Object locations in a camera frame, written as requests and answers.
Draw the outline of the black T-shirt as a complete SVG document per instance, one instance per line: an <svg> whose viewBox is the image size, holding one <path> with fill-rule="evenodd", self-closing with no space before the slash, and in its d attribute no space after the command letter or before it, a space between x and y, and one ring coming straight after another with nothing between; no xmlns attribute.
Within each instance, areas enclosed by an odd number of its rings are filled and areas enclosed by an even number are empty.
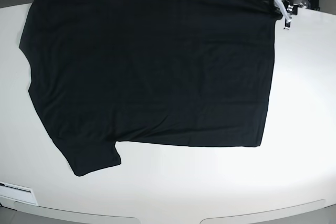
<svg viewBox="0 0 336 224"><path fill-rule="evenodd" d="M262 0L34 0L19 48L83 176L121 164L116 142L259 146L281 18Z"/></svg>

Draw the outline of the white label plate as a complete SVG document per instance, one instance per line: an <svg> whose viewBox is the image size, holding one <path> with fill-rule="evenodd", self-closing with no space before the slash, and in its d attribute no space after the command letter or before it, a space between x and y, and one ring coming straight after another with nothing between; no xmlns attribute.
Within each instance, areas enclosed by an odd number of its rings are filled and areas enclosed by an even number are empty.
<svg viewBox="0 0 336 224"><path fill-rule="evenodd" d="M13 201L38 206L35 194L31 188L1 182L1 197Z"/></svg>

